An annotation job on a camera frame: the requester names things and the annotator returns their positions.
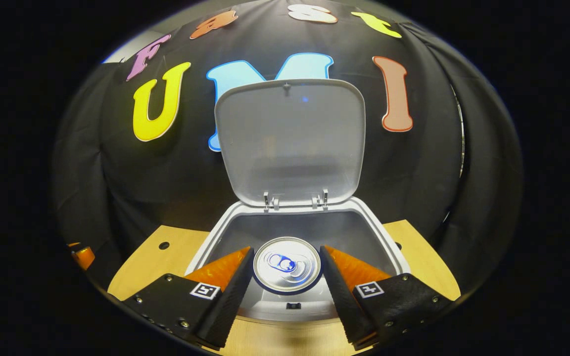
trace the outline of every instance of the white cooler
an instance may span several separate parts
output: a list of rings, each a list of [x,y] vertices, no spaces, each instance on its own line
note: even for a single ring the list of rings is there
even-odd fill
[[[408,262],[364,201],[366,115],[353,85],[335,79],[266,81],[233,88],[215,104],[228,178],[240,201],[219,219],[186,273],[281,236],[330,245],[391,275]],[[288,303],[301,303],[288,309]],[[337,317],[324,277],[298,295],[249,284],[239,315],[309,321]]]

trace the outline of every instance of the orange object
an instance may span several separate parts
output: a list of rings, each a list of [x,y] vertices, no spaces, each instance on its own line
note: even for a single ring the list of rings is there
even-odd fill
[[[89,266],[91,265],[91,263],[95,259],[95,255],[89,246],[87,246],[86,248],[83,248],[80,251],[72,252],[72,257],[74,257],[74,260],[84,270],[87,270],[87,268],[89,268]]]
[[[192,273],[185,275],[184,278],[219,286],[221,291],[224,291],[248,251],[249,246],[237,252],[232,252],[230,255],[223,256],[200,269],[192,271]]]
[[[195,32],[190,35],[190,39],[199,38],[208,32],[216,29],[220,29],[226,25],[229,25],[235,21],[239,16],[235,15],[235,10],[226,11],[225,13],[220,13],[217,16],[213,16],[208,20],[202,22],[197,26]]]
[[[335,248],[327,245],[325,245],[325,248],[333,258],[333,261],[335,261],[335,265],[340,271],[342,279],[346,282],[346,286],[348,286],[351,293],[353,293],[353,288],[358,284],[377,282],[391,277],[388,273],[377,269],[364,261],[360,261],[353,256],[347,255],[340,250],[336,250]]]

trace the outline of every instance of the pink letter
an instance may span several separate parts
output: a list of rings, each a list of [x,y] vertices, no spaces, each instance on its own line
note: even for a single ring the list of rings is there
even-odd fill
[[[133,64],[133,69],[131,70],[131,73],[129,73],[129,76],[127,77],[127,82],[129,81],[129,79],[140,74],[142,70],[146,68],[145,61],[147,59],[153,58],[153,56],[158,52],[158,48],[160,48],[160,43],[165,43],[166,41],[168,41],[169,38],[170,34],[167,34],[166,36],[156,40],[150,45],[147,45],[147,47],[142,48],[140,52],[136,54],[136,62]]]
[[[406,68],[400,63],[381,56],[374,56],[373,63],[382,70],[386,86],[386,114],[382,126],[389,131],[402,133],[412,129],[412,118],[408,113],[406,95]]]

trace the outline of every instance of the aluminum can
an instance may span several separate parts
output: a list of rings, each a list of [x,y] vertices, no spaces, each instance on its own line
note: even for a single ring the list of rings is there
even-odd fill
[[[298,294],[312,288],[321,276],[321,257],[307,241],[278,237],[265,243],[255,254],[254,275],[267,291]]]

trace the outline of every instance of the cooler lid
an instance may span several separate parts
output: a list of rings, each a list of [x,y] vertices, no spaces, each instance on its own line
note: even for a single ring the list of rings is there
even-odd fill
[[[265,206],[327,204],[357,189],[364,156],[364,98],[336,79],[265,81],[226,91],[215,124],[228,178],[239,199]]]

